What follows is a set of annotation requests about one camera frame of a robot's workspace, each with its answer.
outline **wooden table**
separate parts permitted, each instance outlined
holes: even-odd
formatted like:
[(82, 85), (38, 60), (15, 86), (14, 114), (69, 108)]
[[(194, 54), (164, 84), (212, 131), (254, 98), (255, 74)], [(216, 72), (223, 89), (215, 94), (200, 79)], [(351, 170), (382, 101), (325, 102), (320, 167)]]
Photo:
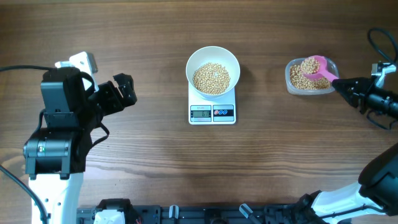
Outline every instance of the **wooden table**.
[[(398, 38), (396, 1), (26, 2), (0, 6), (0, 66), (52, 66), (88, 51), (98, 83), (121, 72), (134, 79), (138, 102), (104, 118), (111, 135), (88, 154), (80, 205), (293, 203), (356, 181), (397, 141), (396, 131), (371, 125), (337, 93), (289, 94), (284, 75), (290, 60), (318, 54), (343, 78), (369, 77), (382, 58), (366, 32), (381, 26)], [(188, 123), (185, 64), (207, 45), (241, 64), (232, 126)], [(24, 182), (22, 147), (44, 108), (42, 74), (0, 74), (0, 162)], [(30, 198), (4, 174), (0, 180), (0, 223), (29, 223)]]

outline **tabletop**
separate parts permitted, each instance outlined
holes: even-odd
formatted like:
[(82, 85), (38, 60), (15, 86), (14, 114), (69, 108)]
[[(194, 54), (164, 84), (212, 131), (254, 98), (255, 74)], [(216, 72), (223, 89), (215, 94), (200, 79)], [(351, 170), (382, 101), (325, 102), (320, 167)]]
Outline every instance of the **tabletop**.
[[(324, 55), (342, 78), (369, 77), (382, 58), (366, 32), (378, 26), (398, 38), (396, 1), (1, 3), (0, 66), (53, 66), (87, 51), (98, 83), (119, 73), (134, 79), (138, 102), (103, 119), (111, 134), (87, 156), (79, 206), (104, 198), (162, 206), (294, 203), (357, 181), (397, 141), (397, 131), (375, 127), (336, 92), (291, 95), (284, 75), (291, 60)], [(209, 45), (230, 50), (241, 66), (235, 125), (188, 122), (186, 62)], [(391, 48), (384, 39), (381, 45)], [(22, 147), (44, 108), (42, 74), (0, 74), (0, 163), (25, 183)], [(0, 223), (30, 223), (29, 196), (4, 174), (0, 189)]]

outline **wood grain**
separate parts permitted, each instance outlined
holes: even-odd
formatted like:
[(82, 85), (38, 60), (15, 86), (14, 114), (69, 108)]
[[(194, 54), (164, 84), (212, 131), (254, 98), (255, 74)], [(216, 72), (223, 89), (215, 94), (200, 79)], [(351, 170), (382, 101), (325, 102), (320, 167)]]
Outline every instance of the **wood grain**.
[[(377, 129), (337, 93), (290, 95), (284, 77), (290, 60), (315, 54), (331, 58), (343, 78), (370, 76), (381, 57), (366, 32), (381, 26), (398, 38), (396, 1), (14, 2), (0, 5), (0, 66), (52, 66), (85, 50), (96, 57), (98, 83), (120, 72), (134, 79), (138, 102), (104, 118), (111, 135), (87, 157), (80, 205), (115, 197), (165, 206), (293, 203), (356, 181), (397, 141), (397, 131)], [(207, 45), (241, 64), (236, 125), (188, 123), (185, 64)], [(44, 107), (42, 74), (0, 75), (0, 162), (26, 182), (22, 147)], [(397, 91), (397, 77), (388, 79)], [(29, 197), (3, 174), (0, 189), (0, 223), (29, 223)]]

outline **pink spoon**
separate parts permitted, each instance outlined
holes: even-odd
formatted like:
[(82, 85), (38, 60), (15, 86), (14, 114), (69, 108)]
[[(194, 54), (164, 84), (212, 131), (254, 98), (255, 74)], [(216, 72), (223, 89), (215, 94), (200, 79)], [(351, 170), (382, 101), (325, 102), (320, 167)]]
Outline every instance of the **pink spoon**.
[(325, 77), (329, 82), (332, 82), (333, 80), (338, 79), (334, 74), (330, 73), (326, 66), (328, 65), (328, 62), (326, 59), (322, 56), (319, 55), (314, 55), (311, 56), (310, 58), (314, 58), (319, 62), (319, 70), (314, 73), (314, 74), (307, 74), (303, 72), (303, 76), (309, 79), (316, 79), (316, 78), (323, 78)]

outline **clear plastic container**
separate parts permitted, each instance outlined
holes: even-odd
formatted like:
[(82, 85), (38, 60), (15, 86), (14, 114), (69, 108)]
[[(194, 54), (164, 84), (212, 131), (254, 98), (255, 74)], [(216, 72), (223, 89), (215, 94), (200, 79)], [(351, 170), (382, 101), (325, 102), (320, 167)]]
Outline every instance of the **clear plastic container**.
[[(305, 58), (297, 58), (287, 64), (286, 69), (285, 69), (287, 91), (294, 95), (320, 95), (320, 94), (327, 94), (327, 93), (333, 92), (335, 90), (333, 87), (330, 87), (330, 88), (327, 88), (324, 90), (300, 90), (293, 86), (292, 81), (290, 80), (290, 67), (293, 65), (301, 65), (301, 63), (304, 61), (304, 59)], [(338, 70), (337, 70), (336, 64), (328, 58), (326, 58), (326, 60), (328, 61), (328, 71), (330, 73), (336, 75), (337, 77), (340, 77), (338, 75)]]

